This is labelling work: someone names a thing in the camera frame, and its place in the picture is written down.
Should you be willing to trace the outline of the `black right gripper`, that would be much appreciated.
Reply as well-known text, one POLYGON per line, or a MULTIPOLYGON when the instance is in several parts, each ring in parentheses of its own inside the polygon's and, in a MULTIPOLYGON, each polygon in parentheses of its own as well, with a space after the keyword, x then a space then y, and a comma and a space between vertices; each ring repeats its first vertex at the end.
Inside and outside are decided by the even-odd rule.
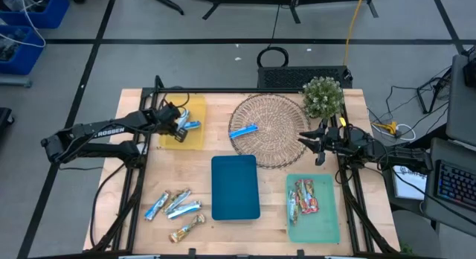
POLYGON ((329 138, 327 133, 329 130, 328 120, 322 119, 319 123, 319 127, 316 130, 308 132, 300 132, 299 135, 305 138, 317 138, 318 140, 309 140, 305 138, 299 138, 298 141, 304 144, 309 150, 313 153, 317 153, 318 157, 315 160, 316 165, 322 165, 325 162, 325 150, 331 151, 333 153, 342 153, 345 148, 349 146, 349 140, 346 139, 346 144, 343 147, 332 148, 329 143, 329 138))

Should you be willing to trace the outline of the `red green granola bar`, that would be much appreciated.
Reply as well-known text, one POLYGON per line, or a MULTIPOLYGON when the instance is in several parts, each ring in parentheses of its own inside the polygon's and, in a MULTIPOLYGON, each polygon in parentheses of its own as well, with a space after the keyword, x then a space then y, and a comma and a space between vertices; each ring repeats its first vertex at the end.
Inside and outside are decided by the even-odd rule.
POLYGON ((308 203, 306 202, 306 196, 303 190, 303 180, 299 179, 295 183, 296 191, 297 191, 297 197, 298 197, 298 203, 301 209, 302 214, 307 214, 308 213, 308 203))

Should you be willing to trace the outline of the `bright blue granola bar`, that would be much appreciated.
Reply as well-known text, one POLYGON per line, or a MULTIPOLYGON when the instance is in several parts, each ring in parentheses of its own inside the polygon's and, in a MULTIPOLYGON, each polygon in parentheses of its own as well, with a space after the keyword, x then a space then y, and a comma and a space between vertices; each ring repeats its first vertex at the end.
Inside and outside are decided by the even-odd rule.
POLYGON ((259 127, 256 124, 250 124, 246 127, 242 127, 240 129, 233 130, 229 133, 230 139, 235 139, 245 134, 249 134, 251 132, 256 132, 259 127))

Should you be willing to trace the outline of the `green brown granola bar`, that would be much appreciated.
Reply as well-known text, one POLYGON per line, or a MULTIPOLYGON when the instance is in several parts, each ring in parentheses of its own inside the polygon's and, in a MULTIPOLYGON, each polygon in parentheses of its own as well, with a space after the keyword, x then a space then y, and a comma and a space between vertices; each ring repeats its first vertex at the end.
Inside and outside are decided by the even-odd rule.
POLYGON ((189 195, 191 194, 191 189, 185 188, 184 190, 179 191, 173 198, 167 207, 163 210, 164 214, 169 214, 174 211, 189 195))

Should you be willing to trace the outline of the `blue brown granola bar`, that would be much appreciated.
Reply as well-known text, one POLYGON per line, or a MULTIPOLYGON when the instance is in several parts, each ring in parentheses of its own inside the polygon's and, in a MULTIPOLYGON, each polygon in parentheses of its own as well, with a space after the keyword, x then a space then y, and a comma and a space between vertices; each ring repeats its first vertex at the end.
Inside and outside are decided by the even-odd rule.
POLYGON ((169 197, 169 191, 163 192, 163 194, 158 198, 158 200, 146 211, 144 219, 147 221, 152 221, 155 218, 156 214, 164 207, 169 197))

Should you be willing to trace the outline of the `yellow translucent plastic bin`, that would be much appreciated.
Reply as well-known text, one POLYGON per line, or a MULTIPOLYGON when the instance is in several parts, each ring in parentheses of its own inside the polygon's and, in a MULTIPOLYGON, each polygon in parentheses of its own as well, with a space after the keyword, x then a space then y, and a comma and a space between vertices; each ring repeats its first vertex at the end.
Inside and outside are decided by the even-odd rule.
MULTIPOLYGON (((179 106, 187 101, 187 94, 168 94, 166 99, 174 105, 179 106)), ((184 105, 190 111, 188 121, 200 121, 198 129, 190 129, 183 142, 178 142, 170 135, 161 135, 158 143, 159 147, 166 150, 201 150, 204 142, 206 102, 204 95, 189 94, 189 101, 184 105)))

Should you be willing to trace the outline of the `small potted green plant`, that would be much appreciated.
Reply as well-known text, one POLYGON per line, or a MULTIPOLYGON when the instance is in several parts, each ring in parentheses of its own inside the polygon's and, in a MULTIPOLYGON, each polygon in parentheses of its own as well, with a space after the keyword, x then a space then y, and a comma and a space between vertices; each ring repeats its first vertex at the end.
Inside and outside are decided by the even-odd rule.
POLYGON ((309 118, 331 118, 344 107, 341 84, 333 77, 313 77, 300 94, 309 118))

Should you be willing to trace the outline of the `black computer case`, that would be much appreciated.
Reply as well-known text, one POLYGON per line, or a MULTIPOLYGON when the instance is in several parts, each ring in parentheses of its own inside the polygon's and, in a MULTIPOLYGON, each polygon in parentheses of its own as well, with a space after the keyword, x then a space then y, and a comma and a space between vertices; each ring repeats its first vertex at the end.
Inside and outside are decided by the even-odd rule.
POLYGON ((314 77, 331 77, 343 89, 353 87, 353 76, 344 65, 262 67, 258 69, 259 88, 300 89, 314 77))

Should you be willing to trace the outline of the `yellow power plug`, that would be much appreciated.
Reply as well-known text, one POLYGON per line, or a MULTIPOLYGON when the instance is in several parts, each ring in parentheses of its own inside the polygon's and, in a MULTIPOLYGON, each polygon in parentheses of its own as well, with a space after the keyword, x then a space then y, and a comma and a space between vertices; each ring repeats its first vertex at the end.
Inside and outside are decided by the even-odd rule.
POLYGON ((397 123, 392 121, 389 124, 379 124, 379 123, 372 123, 371 126, 384 135, 389 136, 396 136, 397 135, 397 123))

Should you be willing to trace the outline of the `green translucent plastic bin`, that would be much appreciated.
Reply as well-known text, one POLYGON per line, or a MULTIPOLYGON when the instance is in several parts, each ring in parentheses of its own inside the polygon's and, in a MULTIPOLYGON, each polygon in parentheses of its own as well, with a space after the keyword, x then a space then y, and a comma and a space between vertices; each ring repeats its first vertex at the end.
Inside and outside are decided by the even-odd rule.
POLYGON ((286 222, 289 239, 293 243, 339 243, 340 229, 338 214, 335 204, 335 193, 333 180, 329 174, 289 174, 286 177, 286 222), (298 203, 297 224, 292 226, 289 222, 288 195, 290 190, 296 193, 295 183, 303 180, 303 190, 305 192, 304 180, 312 179, 315 189, 315 198, 318 201, 318 212, 302 214, 298 203))

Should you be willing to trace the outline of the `white printed box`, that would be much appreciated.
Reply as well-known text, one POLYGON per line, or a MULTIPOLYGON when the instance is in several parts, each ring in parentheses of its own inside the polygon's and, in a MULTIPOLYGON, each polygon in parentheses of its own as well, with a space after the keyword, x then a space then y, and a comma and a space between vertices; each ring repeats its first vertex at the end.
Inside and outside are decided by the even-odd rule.
POLYGON ((423 201, 427 176, 404 166, 393 166, 394 194, 396 198, 423 201))

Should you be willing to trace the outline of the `small black floor stand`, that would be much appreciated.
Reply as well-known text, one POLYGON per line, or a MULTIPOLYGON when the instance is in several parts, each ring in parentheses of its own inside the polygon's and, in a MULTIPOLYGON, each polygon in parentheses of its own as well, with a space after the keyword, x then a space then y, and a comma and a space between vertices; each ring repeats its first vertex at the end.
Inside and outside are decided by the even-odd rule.
POLYGON ((426 115, 433 112, 434 106, 438 100, 448 100, 450 85, 451 67, 449 66, 446 68, 445 72, 441 71, 416 89, 416 96, 423 114, 426 115), (432 92, 429 106, 426 105, 425 99, 423 97, 425 92, 432 92))

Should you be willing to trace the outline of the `backlit black keyboard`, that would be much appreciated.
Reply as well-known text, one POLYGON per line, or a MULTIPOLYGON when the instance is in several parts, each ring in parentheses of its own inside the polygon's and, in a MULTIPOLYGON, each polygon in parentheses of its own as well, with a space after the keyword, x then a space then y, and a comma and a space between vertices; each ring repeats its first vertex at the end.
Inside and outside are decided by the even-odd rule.
POLYGON ((435 173, 436 197, 476 211, 476 171, 438 160, 435 173))

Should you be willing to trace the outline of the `blue storage crate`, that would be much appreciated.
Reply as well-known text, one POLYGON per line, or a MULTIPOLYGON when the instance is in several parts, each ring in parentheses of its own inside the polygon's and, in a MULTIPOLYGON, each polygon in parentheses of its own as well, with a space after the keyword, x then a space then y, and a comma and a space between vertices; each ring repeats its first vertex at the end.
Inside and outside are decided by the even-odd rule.
POLYGON ((43 48, 32 28, 0 25, 0 74, 29 74, 43 48))
MULTIPOLYGON (((36 28, 58 28, 68 10, 69 0, 47 1, 48 3, 43 11, 28 12, 28 17, 36 28)), ((0 19, 8 25, 30 26, 24 12, 0 10, 0 19)))

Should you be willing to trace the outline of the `black device on panel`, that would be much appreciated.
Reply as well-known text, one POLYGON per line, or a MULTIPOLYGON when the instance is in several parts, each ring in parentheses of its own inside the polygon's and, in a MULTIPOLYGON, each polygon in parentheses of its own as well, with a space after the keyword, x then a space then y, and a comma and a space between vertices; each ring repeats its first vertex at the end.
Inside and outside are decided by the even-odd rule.
POLYGON ((463 67, 464 83, 467 87, 476 89, 476 45, 467 52, 467 64, 463 67))

